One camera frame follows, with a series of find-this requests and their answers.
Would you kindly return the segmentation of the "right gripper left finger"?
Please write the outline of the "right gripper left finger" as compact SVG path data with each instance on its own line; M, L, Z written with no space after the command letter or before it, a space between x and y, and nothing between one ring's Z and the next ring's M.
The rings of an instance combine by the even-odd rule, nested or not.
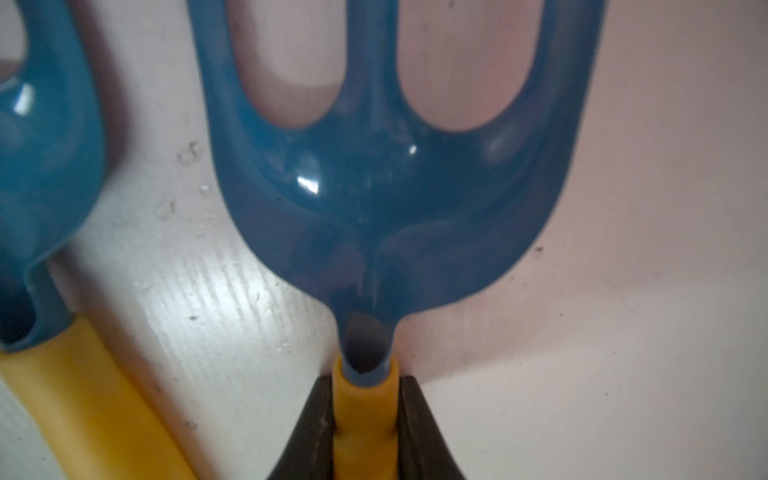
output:
M330 480L333 474L332 378L318 377L268 479Z

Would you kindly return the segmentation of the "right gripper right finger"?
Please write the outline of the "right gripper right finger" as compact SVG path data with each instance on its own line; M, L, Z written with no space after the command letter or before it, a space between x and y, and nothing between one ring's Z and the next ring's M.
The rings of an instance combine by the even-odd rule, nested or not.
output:
M414 376L400 378L398 474L403 480L464 480Z

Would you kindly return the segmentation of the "blue rake yellow handle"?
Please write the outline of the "blue rake yellow handle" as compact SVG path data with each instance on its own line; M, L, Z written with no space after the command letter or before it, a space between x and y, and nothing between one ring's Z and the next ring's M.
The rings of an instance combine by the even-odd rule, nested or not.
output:
M105 132L68 4L18 9L26 58L1 85L2 380L68 478L190 479L176 441L48 271L99 196Z
M255 256L333 314L333 479L400 479L406 316L491 285L548 221L569 169L597 51L601 1L547 1L517 97L449 132L408 104L397 70L399 5L346 5L346 71L319 120L279 127L238 76L223 1L188 5L212 155L226 206Z

